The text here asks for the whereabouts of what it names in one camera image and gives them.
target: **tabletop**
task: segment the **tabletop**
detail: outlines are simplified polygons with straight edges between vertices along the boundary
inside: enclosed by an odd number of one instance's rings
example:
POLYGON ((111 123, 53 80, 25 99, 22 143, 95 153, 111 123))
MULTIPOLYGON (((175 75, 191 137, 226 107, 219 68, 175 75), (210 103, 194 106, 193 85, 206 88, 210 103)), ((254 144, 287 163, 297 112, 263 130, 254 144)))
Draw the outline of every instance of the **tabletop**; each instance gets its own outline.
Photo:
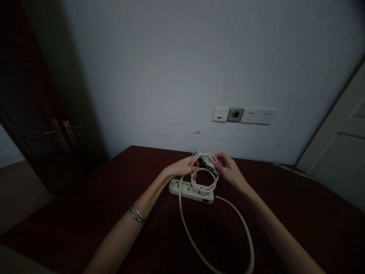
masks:
MULTIPOLYGON (((2 244, 59 273, 82 272, 128 207, 163 168, 191 153, 131 146, 70 186, 0 237, 2 244)), ((272 163, 235 159, 247 182, 328 273, 365 272, 365 214, 320 183, 272 163)), ((211 177, 198 174, 199 184, 211 177)), ((254 273, 284 273, 245 199, 220 178, 214 193, 241 212, 255 250, 254 273)), ((249 247, 234 210, 220 200, 182 198, 189 231, 206 259, 225 273, 244 272, 249 247)), ((184 230, 178 196, 166 187, 129 252, 122 273, 210 273, 184 230)))

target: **dark wooden door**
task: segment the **dark wooden door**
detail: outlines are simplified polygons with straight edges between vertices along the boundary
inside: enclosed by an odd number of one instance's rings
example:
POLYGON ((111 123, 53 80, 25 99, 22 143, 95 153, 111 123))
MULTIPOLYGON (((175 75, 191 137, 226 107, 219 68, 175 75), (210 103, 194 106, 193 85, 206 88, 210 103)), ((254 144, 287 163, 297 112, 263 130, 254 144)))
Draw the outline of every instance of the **dark wooden door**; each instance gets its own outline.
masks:
POLYGON ((0 0, 0 25, 1 123, 45 187, 59 193, 82 178, 82 153, 18 0, 0 0))

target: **table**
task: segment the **table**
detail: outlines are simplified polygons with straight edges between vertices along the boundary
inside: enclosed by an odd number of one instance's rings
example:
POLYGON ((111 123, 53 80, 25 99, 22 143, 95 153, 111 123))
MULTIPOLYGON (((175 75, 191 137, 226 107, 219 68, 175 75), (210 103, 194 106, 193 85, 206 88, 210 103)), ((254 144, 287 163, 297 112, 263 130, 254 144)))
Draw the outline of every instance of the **table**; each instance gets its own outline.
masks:
MULTIPOLYGON (((81 273, 103 238, 159 172, 191 153, 131 146, 0 237, 59 273, 81 273)), ((328 273, 365 272, 365 214, 324 186, 267 162, 236 159, 248 183, 328 273)), ((210 184, 198 174, 199 184, 210 184)), ((255 249, 254 273, 285 269, 247 202, 222 178, 214 193, 241 212, 255 249)), ((247 236, 233 209, 182 198, 197 246, 217 269, 243 273, 247 236)), ((178 196, 166 187, 120 268, 122 273, 210 273, 184 230, 178 196)))

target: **wall outlet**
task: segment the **wall outlet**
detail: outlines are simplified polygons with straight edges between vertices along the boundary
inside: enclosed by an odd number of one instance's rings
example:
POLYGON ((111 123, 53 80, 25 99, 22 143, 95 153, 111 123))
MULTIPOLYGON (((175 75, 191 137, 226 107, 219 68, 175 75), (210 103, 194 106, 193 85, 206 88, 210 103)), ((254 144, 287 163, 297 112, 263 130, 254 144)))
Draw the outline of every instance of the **wall outlet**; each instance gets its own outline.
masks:
POLYGON ((226 122, 228 116, 228 107, 214 107, 212 121, 226 122))
POLYGON ((239 123, 242 119, 243 108, 229 108, 227 122, 239 123))
POLYGON ((241 123, 270 125, 276 115, 276 110, 245 108, 241 123))

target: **door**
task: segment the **door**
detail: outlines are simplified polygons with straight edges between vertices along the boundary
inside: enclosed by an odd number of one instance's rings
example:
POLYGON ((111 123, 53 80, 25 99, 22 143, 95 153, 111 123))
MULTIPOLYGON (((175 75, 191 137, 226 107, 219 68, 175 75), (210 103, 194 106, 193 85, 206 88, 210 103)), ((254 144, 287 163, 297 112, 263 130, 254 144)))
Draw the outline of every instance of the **door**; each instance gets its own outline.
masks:
POLYGON ((18 0, 0 3, 0 121, 45 187, 83 176, 82 154, 18 0))
POLYGON ((297 167, 365 212, 365 64, 300 158, 297 167))

